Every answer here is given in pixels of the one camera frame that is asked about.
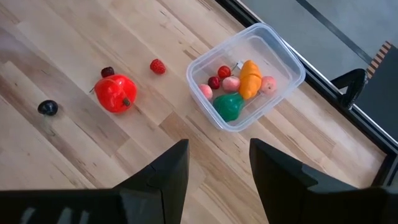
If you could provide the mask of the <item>pink toy peach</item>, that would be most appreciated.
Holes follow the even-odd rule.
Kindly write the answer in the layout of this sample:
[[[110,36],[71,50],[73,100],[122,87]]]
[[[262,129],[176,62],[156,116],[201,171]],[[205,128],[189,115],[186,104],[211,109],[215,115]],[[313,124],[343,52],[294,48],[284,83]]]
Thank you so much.
[[[204,97],[207,100],[211,100],[213,97],[213,90],[211,89],[211,87],[207,84],[201,84],[199,85],[199,89],[201,90],[201,92],[203,93]]]
[[[239,90],[240,83],[241,82],[238,77],[231,76],[225,78],[222,81],[221,86],[226,92],[237,92]]]
[[[277,89],[276,80],[271,76],[262,77],[260,90],[267,95],[273,94]]]

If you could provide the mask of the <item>red toy pepper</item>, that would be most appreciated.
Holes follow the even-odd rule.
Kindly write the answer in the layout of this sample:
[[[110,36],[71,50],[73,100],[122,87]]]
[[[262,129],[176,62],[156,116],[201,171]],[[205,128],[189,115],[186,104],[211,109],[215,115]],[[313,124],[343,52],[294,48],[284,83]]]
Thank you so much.
[[[115,74],[99,80],[94,92],[104,109],[111,113],[123,113],[133,106],[137,87],[127,76]]]

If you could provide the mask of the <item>black toy berry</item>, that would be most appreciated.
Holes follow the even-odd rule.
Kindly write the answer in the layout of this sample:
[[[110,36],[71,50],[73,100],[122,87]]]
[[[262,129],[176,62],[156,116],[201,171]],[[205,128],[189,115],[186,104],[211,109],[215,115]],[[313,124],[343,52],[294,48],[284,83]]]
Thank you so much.
[[[46,116],[54,116],[58,112],[58,103],[53,100],[45,100],[38,105],[37,111]]]

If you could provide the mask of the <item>black aluminium table frame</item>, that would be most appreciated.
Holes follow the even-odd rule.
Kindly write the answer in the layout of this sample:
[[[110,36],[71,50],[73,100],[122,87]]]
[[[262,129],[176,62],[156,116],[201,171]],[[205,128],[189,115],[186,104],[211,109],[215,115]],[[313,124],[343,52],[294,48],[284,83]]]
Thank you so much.
[[[255,18],[252,13],[238,3],[238,0],[215,0],[223,9],[233,16],[241,25],[249,27],[260,20]],[[386,134],[382,133],[369,118],[365,117],[359,108],[353,107],[351,110],[345,109],[340,105],[342,94],[338,92],[326,78],[310,63],[301,56],[293,47],[290,50],[299,58],[306,70],[305,81],[329,104],[331,104],[341,115],[352,123],[359,131],[369,138],[382,152],[386,153],[372,184],[391,186],[394,176],[398,171],[398,143]]]

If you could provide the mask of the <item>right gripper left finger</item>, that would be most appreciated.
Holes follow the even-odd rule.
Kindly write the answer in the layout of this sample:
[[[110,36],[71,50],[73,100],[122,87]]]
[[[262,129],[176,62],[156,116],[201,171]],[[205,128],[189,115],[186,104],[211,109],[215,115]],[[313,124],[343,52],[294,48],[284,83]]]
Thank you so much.
[[[188,175],[182,139],[110,189],[0,190],[0,224],[180,224]]]

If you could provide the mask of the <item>green toy bell pepper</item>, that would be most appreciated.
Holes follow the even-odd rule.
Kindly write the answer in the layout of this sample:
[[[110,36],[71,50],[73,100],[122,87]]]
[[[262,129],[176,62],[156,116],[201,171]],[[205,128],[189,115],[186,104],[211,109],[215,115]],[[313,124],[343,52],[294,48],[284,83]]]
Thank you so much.
[[[244,107],[244,99],[239,93],[229,93],[217,96],[213,107],[225,122],[238,119]]]

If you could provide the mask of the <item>bright red toy cherry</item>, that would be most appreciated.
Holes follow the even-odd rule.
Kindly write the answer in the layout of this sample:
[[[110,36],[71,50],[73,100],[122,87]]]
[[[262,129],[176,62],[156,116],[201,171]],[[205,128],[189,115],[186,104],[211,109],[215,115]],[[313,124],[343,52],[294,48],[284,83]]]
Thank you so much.
[[[238,64],[233,65],[232,67],[229,67],[227,65],[222,65],[218,71],[217,71],[217,76],[220,79],[225,79],[233,75],[233,70],[238,66]]]

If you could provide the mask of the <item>clear plastic tupperware container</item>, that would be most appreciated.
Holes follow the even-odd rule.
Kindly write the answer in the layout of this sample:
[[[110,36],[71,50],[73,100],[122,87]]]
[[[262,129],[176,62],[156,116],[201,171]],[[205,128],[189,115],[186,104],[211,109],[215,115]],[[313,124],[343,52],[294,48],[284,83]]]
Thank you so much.
[[[217,76],[222,65],[232,67],[234,77],[239,78],[243,63],[253,60],[259,67],[262,77],[271,76],[276,80],[277,89],[264,94],[260,89],[256,96],[244,100],[244,107],[238,119],[225,122],[213,107],[217,96],[239,93],[226,92],[221,86],[213,90],[213,97],[207,100],[199,85],[208,84],[208,79]],[[257,121],[273,109],[305,79],[305,70],[298,58],[287,47],[273,28],[264,23],[256,23],[232,36],[223,43],[195,59],[187,69],[187,81],[192,96],[209,121],[218,129],[239,132]]]

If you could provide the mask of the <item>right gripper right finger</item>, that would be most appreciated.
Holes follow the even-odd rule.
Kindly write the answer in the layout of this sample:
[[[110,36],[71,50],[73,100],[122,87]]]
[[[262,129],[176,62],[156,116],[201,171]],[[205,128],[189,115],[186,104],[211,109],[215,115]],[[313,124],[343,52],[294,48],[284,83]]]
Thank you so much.
[[[398,189],[357,189],[257,138],[249,158],[270,224],[398,224]]]

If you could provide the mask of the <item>black floor mat striped edges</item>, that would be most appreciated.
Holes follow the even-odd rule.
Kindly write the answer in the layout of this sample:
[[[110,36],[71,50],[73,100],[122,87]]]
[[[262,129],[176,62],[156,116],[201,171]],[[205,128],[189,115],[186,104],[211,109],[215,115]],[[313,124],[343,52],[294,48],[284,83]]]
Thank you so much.
[[[370,78],[367,114],[398,142],[398,48],[384,42],[366,71]]]

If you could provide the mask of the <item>red toy raspberry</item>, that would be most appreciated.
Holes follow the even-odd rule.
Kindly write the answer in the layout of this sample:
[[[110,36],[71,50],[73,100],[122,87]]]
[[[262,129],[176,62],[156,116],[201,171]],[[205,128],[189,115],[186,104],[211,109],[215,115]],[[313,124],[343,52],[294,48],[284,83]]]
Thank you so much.
[[[154,59],[150,63],[150,69],[158,75],[164,74],[166,72],[166,67],[164,63],[159,59]]]

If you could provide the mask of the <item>orange toy pepper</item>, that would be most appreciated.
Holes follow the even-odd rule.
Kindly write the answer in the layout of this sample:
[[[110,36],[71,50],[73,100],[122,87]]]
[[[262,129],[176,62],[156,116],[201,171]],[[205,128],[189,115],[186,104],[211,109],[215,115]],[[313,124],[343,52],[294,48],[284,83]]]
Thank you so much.
[[[256,96],[261,87],[262,74],[253,60],[247,60],[243,63],[239,79],[239,94],[243,99],[248,100]]]

